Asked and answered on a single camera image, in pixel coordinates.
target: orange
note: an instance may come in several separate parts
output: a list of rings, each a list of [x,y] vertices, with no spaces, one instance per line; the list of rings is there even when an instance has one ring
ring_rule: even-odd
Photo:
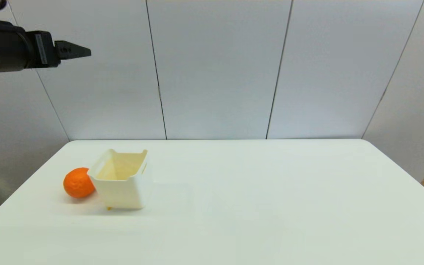
[[[78,167],[68,173],[63,181],[63,187],[74,198],[83,198],[93,193],[94,185],[88,176],[88,169]]]

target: white container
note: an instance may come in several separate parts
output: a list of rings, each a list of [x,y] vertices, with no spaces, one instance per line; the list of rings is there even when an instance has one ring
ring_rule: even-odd
[[[109,149],[88,170],[88,175],[108,208],[141,209],[153,188],[147,150],[117,153]]]

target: white table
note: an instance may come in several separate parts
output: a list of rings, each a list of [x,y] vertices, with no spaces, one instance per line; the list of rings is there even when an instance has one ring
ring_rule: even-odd
[[[148,149],[143,210],[71,199],[108,148]],[[74,141],[0,207],[0,264],[424,264],[424,188],[357,139]]]

